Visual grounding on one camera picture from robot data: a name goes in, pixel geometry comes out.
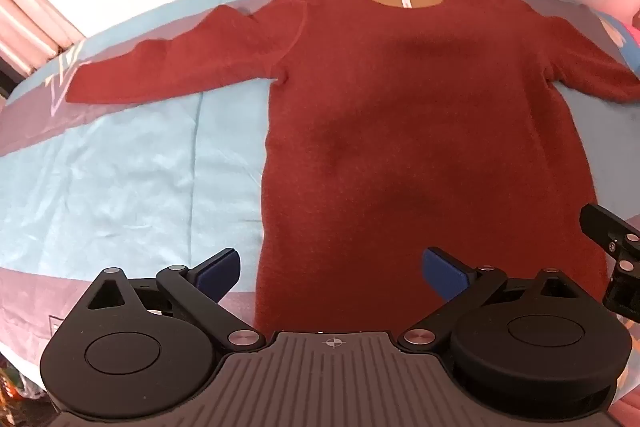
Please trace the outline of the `dark red knit sweater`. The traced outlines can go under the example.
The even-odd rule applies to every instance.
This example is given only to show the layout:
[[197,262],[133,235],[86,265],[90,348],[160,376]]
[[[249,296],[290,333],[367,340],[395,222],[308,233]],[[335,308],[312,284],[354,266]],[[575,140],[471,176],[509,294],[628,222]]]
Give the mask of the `dark red knit sweater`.
[[70,103],[270,83],[255,324],[401,333],[439,306],[423,251],[608,285],[596,198],[561,87],[629,103],[639,80],[522,0],[272,0],[82,65]]

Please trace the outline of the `blue and mauve bedsheet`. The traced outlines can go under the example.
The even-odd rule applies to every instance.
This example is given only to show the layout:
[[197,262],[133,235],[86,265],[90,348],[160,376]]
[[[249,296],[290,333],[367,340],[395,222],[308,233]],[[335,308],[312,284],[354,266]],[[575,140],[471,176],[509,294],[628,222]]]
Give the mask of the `blue and mauve bedsheet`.
[[[251,13],[271,1],[221,5]],[[257,328],[269,81],[254,78],[146,103],[66,98],[82,65],[124,55],[145,40],[177,37],[213,10],[191,17],[186,27],[167,25],[141,40],[70,61],[32,91],[34,101],[53,104],[55,125],[25,150],[13,145],[12,133],[2,136],[1,274],[37,267],[58,281],[88,281],[74,297],[59,287],[43,291],[37,310],[48,323],[40,365],[58,326],[102,270],[116,267],[130,279],[152,279],[171,265],[194,268],[232,248],[240,256],[240,276],[220,305],[264,335],[265,347],[226,355],[191,399],[144,418],[77,416],[59,410],[48,392],[55,425],[614,425],[610,407],[485,407],[454,383],[436,355],[402,349],[398,338],[406,329],[265,334]],[[40,383],[46,389],[41,375]]]

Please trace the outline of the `pink window frame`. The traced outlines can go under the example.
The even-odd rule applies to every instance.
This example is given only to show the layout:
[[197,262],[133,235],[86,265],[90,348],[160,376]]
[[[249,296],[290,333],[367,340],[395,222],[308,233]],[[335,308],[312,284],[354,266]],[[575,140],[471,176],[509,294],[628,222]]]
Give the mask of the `pink window frame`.
[[85,36],[49,0],[1,1],[1,58],[26,78]]

